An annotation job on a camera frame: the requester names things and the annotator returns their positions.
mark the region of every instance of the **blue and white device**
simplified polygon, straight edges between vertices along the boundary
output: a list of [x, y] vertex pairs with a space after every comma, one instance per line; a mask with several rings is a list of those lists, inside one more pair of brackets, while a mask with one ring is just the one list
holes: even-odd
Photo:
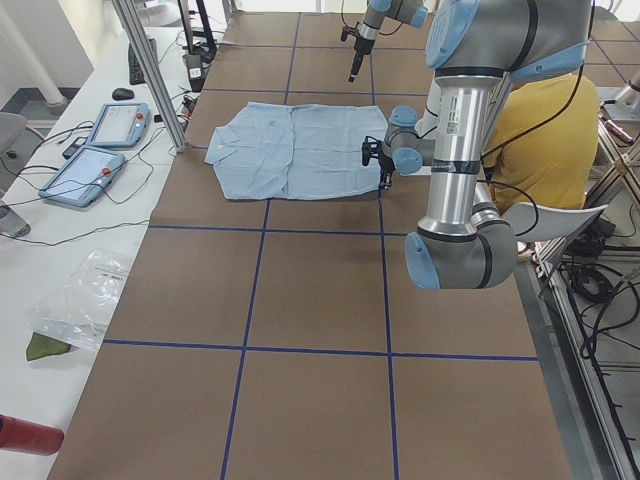
[[146, 103], [105, 103], [86, 144], [102, 148], [131, 148], [142, 138], [148, 118], [149, 105]]
[[84, 145], [38, 191], [47, 200], [86, 207], [100, 196], [124, 166], [124, 155]]

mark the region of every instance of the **computer mouse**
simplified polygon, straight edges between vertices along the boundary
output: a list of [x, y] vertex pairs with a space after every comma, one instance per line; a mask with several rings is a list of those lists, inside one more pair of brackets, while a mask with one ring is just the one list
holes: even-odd
[[111, 94], [111, 98], [114, 100], [131, 100], [134, 97], [133, 90], [128, 88], [116, 88]]

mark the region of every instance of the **white plastic bag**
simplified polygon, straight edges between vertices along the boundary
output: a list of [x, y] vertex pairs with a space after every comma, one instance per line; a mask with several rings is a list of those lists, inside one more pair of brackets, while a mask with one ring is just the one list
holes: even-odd
[[97, 350], [132, 264], [125, 255], [91, 252], [67, 283], [33, 310], [29, 326], [47, 337]]

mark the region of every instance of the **red can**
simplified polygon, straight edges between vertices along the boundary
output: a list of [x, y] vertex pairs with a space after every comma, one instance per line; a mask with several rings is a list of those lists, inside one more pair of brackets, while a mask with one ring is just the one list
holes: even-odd
[[27, 422], [0, 414], [0, 448], [34, 455], [60, 450], [64, 432], [59, 428]]

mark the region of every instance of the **wrinkled fabric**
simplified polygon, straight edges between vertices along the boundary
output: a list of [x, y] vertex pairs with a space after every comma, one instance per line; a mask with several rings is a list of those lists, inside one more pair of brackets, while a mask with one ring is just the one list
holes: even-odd
[[249, 103], [216, 128], [205, 162], [230, 200], [360, 195], [380, 181], [376, 161], [362, 166], [362, 142], [386, 128], [378, 107]]

